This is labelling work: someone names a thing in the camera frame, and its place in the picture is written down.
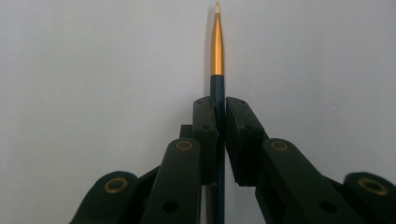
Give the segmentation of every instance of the brass ring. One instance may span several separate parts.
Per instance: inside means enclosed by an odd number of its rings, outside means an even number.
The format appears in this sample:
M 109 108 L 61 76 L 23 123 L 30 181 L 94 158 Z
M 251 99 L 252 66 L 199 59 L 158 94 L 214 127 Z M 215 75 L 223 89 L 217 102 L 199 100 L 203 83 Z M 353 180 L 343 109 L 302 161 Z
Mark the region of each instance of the brass ring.
M 119 181 L 121 182 L 121 185 L 119 187 L 115 187 L 115 188 L 111 187 L 111 184 L 114 184 Z M 128 185 L 128 180 L 126 180 L 124 177 L 115 177 L 106 182 L 105 191 L 107 193 L 118 193 L 120 191 L 123 191 L 127 185 Z
M 285 150 L 289 149 L 288 145 L 286 145 L 286 143 L 281 142 L 281 141 L 272 142 L 271 143 L 271 147 L 276 149 L 276 150 L 279 150 L 279 151 L 285 151 Z
M 189 141 L 180 141 L 176 143 L 176 148 L 182 151 L 187 151 L 192 149 L 192 143 Z
M 383 184 L 367 177 L 360 178 L 358 183 L 363 189 L 373 194 L 384 196 L 389 193 L 389 190 Z

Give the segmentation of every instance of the brush tip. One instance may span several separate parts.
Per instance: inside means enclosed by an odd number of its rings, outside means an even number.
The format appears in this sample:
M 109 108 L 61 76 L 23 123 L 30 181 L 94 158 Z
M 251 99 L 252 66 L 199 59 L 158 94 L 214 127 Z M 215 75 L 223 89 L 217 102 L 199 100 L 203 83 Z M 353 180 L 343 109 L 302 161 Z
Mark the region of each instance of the brush tip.
M 216 13 L 220 13 L 220 3 L 219 2 L 216 2 L 215 10 L 216 10 Z

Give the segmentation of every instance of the gold ferrule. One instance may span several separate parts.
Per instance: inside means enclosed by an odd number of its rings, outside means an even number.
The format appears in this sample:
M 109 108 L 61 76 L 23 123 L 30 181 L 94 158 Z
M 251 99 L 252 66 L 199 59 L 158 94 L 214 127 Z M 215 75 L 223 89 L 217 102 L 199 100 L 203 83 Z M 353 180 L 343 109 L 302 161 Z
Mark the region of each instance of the gold ferrule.
M 220 14 L 215 14 L 215 24 L 212 31 L 212 46 L 211 46 L 211 75 L 224 74 L 224 60 L 223 60 L 223 43 L 221 34 Z

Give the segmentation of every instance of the white wall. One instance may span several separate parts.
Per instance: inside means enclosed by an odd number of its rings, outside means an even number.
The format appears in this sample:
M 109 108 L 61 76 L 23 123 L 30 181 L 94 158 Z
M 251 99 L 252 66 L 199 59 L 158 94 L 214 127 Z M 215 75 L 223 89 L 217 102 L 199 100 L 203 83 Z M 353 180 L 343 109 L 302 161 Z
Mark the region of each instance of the white wall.
M 396 2 L 222 1 L 226 94 L 324 174 L 396 183 Z M 0 223 L 67 223 L 208 95 L 214 1 L 0 3 Z M 263 223 L 227 164 L 226 223 Z

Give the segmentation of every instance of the hole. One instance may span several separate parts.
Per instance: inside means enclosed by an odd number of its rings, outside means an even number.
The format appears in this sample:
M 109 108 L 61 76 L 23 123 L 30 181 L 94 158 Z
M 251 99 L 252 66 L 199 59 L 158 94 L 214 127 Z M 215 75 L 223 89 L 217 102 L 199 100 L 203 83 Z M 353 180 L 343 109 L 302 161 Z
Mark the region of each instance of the hole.
M 108 184 L 108 187 L 110 189 L 119 189 L 120 187 L 122 187 L 122 185 L 123 182 L 121 180 L 114 180 Z
M 175 201 L 168 201 L 163 204 L 163 211 L 165 213 L 174 213 L 178 209 L 178 204 Z
M 381 186 L 373 182 L 366 183 L 366 187 L 372 190 L 381 190 Z
M 285 147 L 285 144 L 281 143 L 281 142 L 275 142 L 274 143 L 275 147 Z
M 337 208 L 334 206 L 334 204 L 326 202 L 326 201 L 320 201 L 319 203 L 320 208 L 330 214 L 335 214 L 337 213 Z
M 190 144 L 189 144 L 188 142 L 180 142 L 180 143 L 179 143 L 179 146 L 180 146 L 180 147 L 189 147 Z

